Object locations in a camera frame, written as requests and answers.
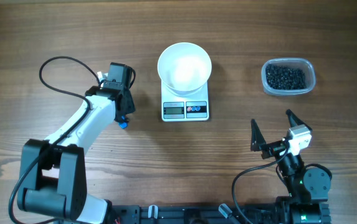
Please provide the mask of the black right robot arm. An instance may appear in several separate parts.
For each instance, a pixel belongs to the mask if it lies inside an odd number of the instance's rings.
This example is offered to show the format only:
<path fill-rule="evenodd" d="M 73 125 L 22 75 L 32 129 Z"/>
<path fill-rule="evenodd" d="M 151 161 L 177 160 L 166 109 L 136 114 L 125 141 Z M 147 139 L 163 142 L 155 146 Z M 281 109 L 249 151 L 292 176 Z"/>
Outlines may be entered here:
<path fill-rule="evenodd" d="M 274 203 L 252 205 L 245 210 L 256 223 L 330 223 L 328 192 L 332 173 L 320 164 L 305 164 L 300 151 L 312 139 L 312 128 L 291 110 L 286 111 L 290 128 L 287 135 L 267 143 L 256 123 L 251 121 L 251 151 L 260 151 L 263 159 L 273 157 L 278 177 L 288 196 L 277 197 Z"/>

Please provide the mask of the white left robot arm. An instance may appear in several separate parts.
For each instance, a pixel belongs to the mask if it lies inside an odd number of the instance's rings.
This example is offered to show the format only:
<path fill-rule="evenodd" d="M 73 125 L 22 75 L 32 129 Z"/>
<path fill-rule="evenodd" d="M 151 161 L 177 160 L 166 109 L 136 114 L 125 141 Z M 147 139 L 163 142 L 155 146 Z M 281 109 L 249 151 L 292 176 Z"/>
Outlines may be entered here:
<path fill-rule="evenodd" d="M 44 140 L 30 139 L 22 148 L 19 180 L 9 199 L 24 212 L 49 217 L 51 223 L 119 223 L 111 201 L 87 192 L 85 154 L 99 134 L 114 122 L 124 129 L 135 111 L 130 88 L 133 68 L 111 63 L 108 73 L 95 76 L 97 85 L 81 96 L 82 106 Z"/>

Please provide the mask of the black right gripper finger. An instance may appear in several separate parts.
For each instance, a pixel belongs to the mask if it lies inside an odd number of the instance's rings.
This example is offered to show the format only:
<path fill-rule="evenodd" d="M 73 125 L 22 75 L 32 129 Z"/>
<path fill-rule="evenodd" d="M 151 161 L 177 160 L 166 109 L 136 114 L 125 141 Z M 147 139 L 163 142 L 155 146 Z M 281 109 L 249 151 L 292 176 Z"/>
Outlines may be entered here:
<path fill-rule="evenodd" d="M 305 125 L 310 131 L 312 130 L 312 128 L 307 125 L 306 123 L 304 123 L 300 118 L 298 118 L 293 112 L 292 110 L 288 109 L 285 114 L 288 117 L 288 122 L 290 124 L 290 127 L 296 127 L 296 126 L 300 126 L 300 125 Z"/>
<path fill-rule="evenodd" d="M 251 151 L 262 151 L 264 146 L 266 145 L 265 139 L 257 125 L 255 119 L 251 119 Z"/>

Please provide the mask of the pink scoop with blue handle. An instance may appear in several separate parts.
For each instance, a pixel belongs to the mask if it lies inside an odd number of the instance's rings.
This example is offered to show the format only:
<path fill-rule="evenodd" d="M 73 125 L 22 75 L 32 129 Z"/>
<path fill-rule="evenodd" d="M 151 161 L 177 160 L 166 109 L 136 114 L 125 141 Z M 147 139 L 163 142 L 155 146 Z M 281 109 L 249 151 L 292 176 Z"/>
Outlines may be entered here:
<path fill-rule="evenodd" d="M 128 118 L 126 116 L 122 116 L 120 119 L 119 119 L 119 127 L 121 127 L 122 129 L 125 129 L 128 127 Z"/>

